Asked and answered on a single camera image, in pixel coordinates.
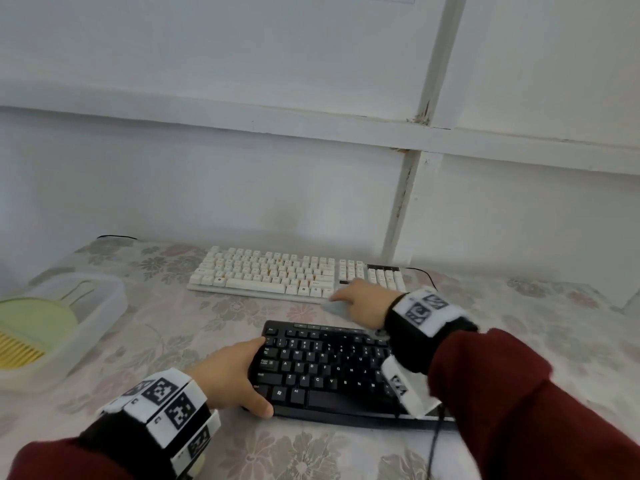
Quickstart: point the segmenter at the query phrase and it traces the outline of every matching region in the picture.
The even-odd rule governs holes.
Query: red sleeve
[[[107,456],[84,450],[75,440],[29,443],[13,460],[7,480],[133,480]]]
[[[485,479],[639,478],[640,447],[550,373],[507,332],[457,331],[438,347],[428,378]]]

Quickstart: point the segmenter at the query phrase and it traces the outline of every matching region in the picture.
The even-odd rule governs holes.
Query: black key
[[[269,359],[260,359],[260,364],[258,364],[258,369],[260,369],[261,371],[277,372],[278,361],[269,360]]]
[[[267,399],[267,395],[269,394],[269,386],[265,386],[265,385],[258,386],[258,384],[256,384],[253,386],[253,388],[263,398]]]
[[[305,390],[304,389],[293,389],[291,391],[291,404],[299,404],[300,406],[305,405]]]
[[[284,403],[287,400],[287,388],[286,387],[274,387],[271,391],[272,403]]]
[[[258,372],[255,375],[255,381],[258,384],[269,384],[271,386],[279,386],[282,384],[282,375],[269,374],[268,372]]]
[[[384,397],[348,395],[311,390],[308,394],[308,409],[317,411],[340,411],[340,414],[395,418],[393,401]]]
[[[262,356],[268,358],[276,358],[278,356],[278,349],[267,347],[262,351]]]

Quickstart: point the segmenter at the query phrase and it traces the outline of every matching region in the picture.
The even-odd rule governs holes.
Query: table
[[[59,386],[38,395],[0,392],[0,476],[24,444],[75,436],[101,405],[140,379],[256,337],[268,319],[353,326],[319,305],[188,291],[205,254],[184,244],[104,237],[30,282],[73,271],[113,274],[124,281],[129,308]],[[557,384],[640,440],[637,321],[588,285],[429,274],[482,330],[514,334],[553,364]],[[403,275],[409,290],[431,284],[420,271]],[[201,479],[426,478],[430,432],[260,420],[240,409],[222,411],[221,421]],[[479,477],[457,433],[441,433],[433,473]]]

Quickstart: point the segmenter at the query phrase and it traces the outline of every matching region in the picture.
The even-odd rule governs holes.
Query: white key
[[[406,287],[404,286],[404,280],[402,279],[401,271],[394,271],[394,281],[396,282],[396,287],[398,291],[406,292]]]
[[[227,288],[238,290],[267,291],[269,293],[284,293],[284,286],[277,283],[263,283],[258,281],[228,280]]]
[[[327,281],[312,281],[309,283],[309,286],[311,286],[311,288],[331,288],[333,289],[333,282],[327,282]]]

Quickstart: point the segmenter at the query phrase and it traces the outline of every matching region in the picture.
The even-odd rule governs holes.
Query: plastic container
[[[95,290],[71,306],[78,327],[37,361],[18,369],[0,371],[0,389],[40,392],[59,384],[126,311],[129,303],[124,284],[108,274],[60,274],[22,296],[58,300],[82,280],[91,280]]]

